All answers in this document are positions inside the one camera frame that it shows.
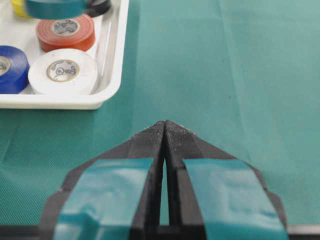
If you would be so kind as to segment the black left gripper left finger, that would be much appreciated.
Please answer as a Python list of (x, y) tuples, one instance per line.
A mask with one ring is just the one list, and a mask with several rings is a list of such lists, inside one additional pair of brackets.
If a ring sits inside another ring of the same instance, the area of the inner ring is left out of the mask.
[(165, 123), (70, 170), (45, 204), (42, 240), (147, 240), (160, 223)]

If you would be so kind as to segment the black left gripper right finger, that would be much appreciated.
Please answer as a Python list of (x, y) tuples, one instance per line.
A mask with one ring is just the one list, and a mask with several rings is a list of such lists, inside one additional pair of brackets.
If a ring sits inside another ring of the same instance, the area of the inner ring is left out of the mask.
[(167, 120), (169, 222), (187, 240), (286, 240), (286, 214), (261, 172)]

